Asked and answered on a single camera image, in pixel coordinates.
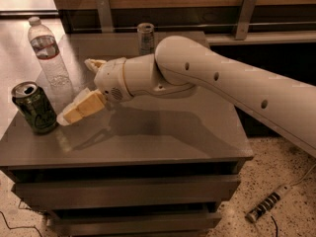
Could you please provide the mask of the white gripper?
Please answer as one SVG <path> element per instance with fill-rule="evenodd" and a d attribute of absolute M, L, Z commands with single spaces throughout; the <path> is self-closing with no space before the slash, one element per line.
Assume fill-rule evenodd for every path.
<path fill-rule="evenodd" d="M 102 110 L 107 100 L 112 103 L 126 102 L 132 99 L 125 81 L 124 65 L 126 59 L 118 58 L 110 61 L 88 58 L 86 67 L 97 73 L 94 83 L 99 90 L 82 90 L 57 116 L 57 122 L 63 126 L 75 123 Z"/>

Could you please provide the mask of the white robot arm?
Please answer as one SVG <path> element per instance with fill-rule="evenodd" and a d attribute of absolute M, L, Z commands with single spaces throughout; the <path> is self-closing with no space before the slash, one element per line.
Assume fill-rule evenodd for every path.
<path fill-rule="evenodd" d="M 57 121 L 72 124 L 136 96 L 182 98 L 208 89 L 316 156 L 316 87 L 224 57 L 181 36 L 162 39 L 147 55 L 109 61 L 87 59 L 96 89 L 82 90 Z"/>

